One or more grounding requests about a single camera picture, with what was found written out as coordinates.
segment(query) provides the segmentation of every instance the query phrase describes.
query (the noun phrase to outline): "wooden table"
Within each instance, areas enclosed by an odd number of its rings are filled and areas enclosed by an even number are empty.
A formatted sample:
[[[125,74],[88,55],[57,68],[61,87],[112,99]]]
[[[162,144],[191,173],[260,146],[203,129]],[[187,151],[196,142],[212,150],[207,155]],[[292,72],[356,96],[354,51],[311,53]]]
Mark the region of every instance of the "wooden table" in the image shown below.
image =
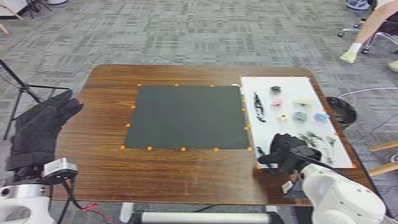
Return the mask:
[[[64,128],[57,157],[79,164],[77,198],[86,201],[208,203],[240,205],[308,205],[283,197],[288,176],[256,170],[255,152],[247,150],[121,149],[139,85],[231,85],[242,76],[308,76],[331,112],[311,72],[283,67],[207,67],[102,65],[95,68],[80,100],[84,111]],[[359,160],[333,117],[354,164]],[[343,170],[370,187],[361,168]],[[57,199],[66,198],[63,190]]]

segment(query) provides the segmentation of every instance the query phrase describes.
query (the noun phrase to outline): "blue object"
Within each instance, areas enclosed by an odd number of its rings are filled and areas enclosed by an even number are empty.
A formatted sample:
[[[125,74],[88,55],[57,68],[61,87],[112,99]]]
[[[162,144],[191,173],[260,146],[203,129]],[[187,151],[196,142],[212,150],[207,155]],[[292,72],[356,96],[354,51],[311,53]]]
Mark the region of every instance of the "blue object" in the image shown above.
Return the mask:
[[[347,7],[356,11],[366,11],[370,8],[368,0],[347,0]]]
[[[329,115],[324,113],[315,114],[315,120],[320,121],[322,123],[327,123],[329,121]]]
[[[308,114],[304,112],[295,112],[295,120],[306,122]]]

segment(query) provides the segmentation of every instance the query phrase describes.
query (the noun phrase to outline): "dark gray square mat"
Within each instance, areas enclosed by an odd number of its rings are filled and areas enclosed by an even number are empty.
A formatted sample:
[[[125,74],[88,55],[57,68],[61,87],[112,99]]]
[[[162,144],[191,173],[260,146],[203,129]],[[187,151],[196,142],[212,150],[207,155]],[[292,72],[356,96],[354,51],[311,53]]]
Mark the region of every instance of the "dark gray square mat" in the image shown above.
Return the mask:
[[[127,147],[246,149],[249,138],[240,88],[144,86]]]

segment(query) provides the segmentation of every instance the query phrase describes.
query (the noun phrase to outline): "chair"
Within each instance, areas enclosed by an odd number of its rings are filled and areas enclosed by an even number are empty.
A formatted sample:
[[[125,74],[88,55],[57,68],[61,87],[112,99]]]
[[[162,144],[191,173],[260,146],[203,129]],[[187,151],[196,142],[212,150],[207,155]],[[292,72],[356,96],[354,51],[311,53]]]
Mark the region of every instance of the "chair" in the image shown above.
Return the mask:
[[[24,20],[22,16],[18,15],[18,13],[15,12],[13,9],[11,9],[6,5],[2,5],[2,4],[0,4],[0,7],[6,8],[6,9],[9,10],[9,12],[15,14],[16,18],[18,18],[20,20]],[[0,23],[0,29],[2,29],[4,33],[9,34],[9,31],[8,31],[8,29],[6,29],[2,23]]]
[[[372,5],[372,10],[375,10],[377,1],[368,0],[368,3]],[[359,20],[359,22],[354,24],[354,28],[345,28],[342,30],[342,32],[338,34],[340,37],[345,36],[347,32],[358,33],[361,31],[365,21],[366,21],[366,19],[363,18]],[[370,53],[370,47],[375,43],[377,37],[384,37],[398,45],[398,39],[393,37],[393,35],[398,35],[398,13],[384,21],[384,24],[382,24],[374,36],[370,37],[370,39],[365,43],[363,51],[361,51],[365,54]]]
[[[384,149],[391,149],[398,147],[398,141],[393,141],[379,146],[375,146],[370,151],[381,151]],[[390,171],[393,170],[398,170],[398,161],[397,161],[397,158],[398,158],[398,155],[395,155],[393,159],[391,159],[391,163],[379,166],[377,168],[370,169],[368,172],[370,172],[370,176],[375,176],[382,173],[388,173]]]

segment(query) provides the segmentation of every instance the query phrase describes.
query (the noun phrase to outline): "metal stand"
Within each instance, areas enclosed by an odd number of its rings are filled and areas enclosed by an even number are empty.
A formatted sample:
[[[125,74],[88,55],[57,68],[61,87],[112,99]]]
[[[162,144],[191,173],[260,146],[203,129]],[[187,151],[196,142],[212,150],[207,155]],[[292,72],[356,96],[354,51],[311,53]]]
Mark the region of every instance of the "metal stand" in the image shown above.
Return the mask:
[[[29,84],[22,81],[22,79],[20,79],[16,73],[13,72],[13,70],[11,70],[8,64],[4,63],[2,60],[0,60],[0,67],[2,67],[4,70],[8,71],[9,76],[11,76],[11,78],[15,79],[15,81],[16,81],[16,83],[18,83],[18,85],[20,85],[20,87],[18,87],[18,89],[20,89],[20,93],[18,93],[18,97],[16,97],[16,103],[15,103],[15,108],[13,108],[13,112],[11,112],[11,117],[9,117],[9,124],[8,124],[8,128],[6,128],[6,133],[4,133],[4,140],[8,140],[8,138],[9,138],[11,125],[13,125],[13,122],[15,122],[15,120],[16,120],[16,111],[18,111],[18,106],[20,106],[20,101],[22,101],[22,95],[24,95],[24,93],[27,93],[27,94],[31,95],[34,101],[36,101],[38,103],[41,103],[41,102],[43,102],[43,99],[41,99],[40,95],[36,94],[36,92],[32,91],[31,88],[52,89],[52,92],[50,92],[50,96],[48,96],[48,97],[54,96],[54,93],[56,93],[56,90],[57,90],[57,89],[70,90],[70,88],[56,87],[56,86],[29,85]]]
[[[276,212],[267,213],[194,213],[135,212],[134,203],[123,203],[121,222],[128,224],[285,224]]]
[[[41,6],[48,9],[52,12],[54,10],[48,8],[47,3],[43,3],[41,0],[27,0],[27,5],[29,5],[29,11],[31,11],[31,18],[34,19],[34,12],[41,11]]]

